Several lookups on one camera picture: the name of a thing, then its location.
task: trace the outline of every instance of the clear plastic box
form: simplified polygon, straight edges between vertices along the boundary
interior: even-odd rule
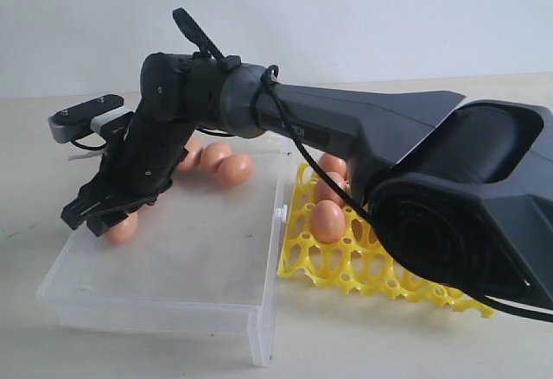
[[[223,189],[200,170],[183,175],[139,212],[137,234],[124,245],[83,225],[37,299],[72,327],[247,335],[253,364],[269,365],[290,145],[271,133],[226,142],[253,156],[244,185]]]

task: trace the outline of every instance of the brown egg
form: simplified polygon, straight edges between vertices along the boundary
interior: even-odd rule
[[[336,243],[346,232],[346,216],[332,200],[322,200],[311,211],[309,230],[320,243]]]
[[[225,186],[242,185],[253,172],[253,159],[246,153],[226,157],[217,170],[219,179]]]
[[[207,172],[216,174],[222,161],[232,154],[231,147],[223,142],[207,145],[201,152],[200,165]]]
[[[340,174],[337,174],[336,172],[328,172],[327,175],[330,179],[336,182],[336,185],[338,185],[340,189],[343,191],[347,190],[346,181]],[[332,187],[327,185],[327,182],[325,182],[322,178],[319,178],[317,183],[315,183],[314,199],[316,204],[324,199],[332,200],[338,206],[343,206],[346,203]]]
[[[201,152],[203,151],[204,145],[195,137],[190,137],[184,148],[188,151],[188,154],[187,157],[184,158],[184,161],[177,165],[176,170],[178,172],[188,172],[192,169],[196,169],[198,165],[200,165]]]
[[[125,219],[125,221],[111,227],[104,237],[109,243],[126,243],[129,241],[138,227],[138,212],[133,212]]]
[[[321,158],[319,159],[319,166],[322,170],[324,170],[326,173],[329,172],[336,172],[339,174],[342,178],[347,177],[347,163],[346,161],[336,157],[329,155],[328,153],[325,153]]]

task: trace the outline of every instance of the white wall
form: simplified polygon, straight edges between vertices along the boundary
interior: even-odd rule
[[[0,0],[0,97],[136,91],[180,6],[293,83],[553,71],[553,0]]]

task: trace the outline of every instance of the white table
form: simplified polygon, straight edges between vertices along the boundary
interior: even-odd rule
[[[553,105],[553,74],[341,85],[377,92],[449,89]],[[35,292],[67,240],[62,206],[82,181],[46,119],[82,97],[0,100],[0,376],[532,377],[553,374],[553,325],[449,313],[281,281],[274,364],[249,365],[235,338],[83,332],[57,326]]]

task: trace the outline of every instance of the yellow egg tray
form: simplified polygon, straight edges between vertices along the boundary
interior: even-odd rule
[[[309,215],[318,176],[307,163],[300,165],[281,251],[278,275],[291,278],[303,272],[317,287],[338,287],[343,294],[357,290],[365,296],[385,294],[407,302],[430,300],[454,312],[475,308],[486,319],[495,311],[463,292],[416,277],[386,253],[371,226],[350,207],[343,208],[347,227],[332,244],[319,243],[309,232]]]

